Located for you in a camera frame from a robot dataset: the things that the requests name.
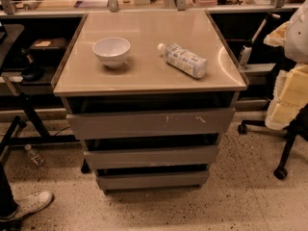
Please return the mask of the yellow foam-padded gripper finger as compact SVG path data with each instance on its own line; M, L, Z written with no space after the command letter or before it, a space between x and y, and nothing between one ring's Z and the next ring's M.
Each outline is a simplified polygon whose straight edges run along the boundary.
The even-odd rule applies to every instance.
M307 44L300 48L295 38L302 38L303 32L295 30L291 36L289 21L273 30L264 39L264 44L284 48L285 56L295 62L292 70L280 70L274 84L273 99L269 103L265 124L273 130L287 127L308 104L308 59Z

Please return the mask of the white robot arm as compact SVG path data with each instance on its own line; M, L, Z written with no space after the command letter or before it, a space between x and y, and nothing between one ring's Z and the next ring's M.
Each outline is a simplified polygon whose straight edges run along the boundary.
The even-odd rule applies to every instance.
M265 119L268 128L282 130L308 104L308 0L268 34L264 44L282 46L285 57L296 62L290 71L279 71Z

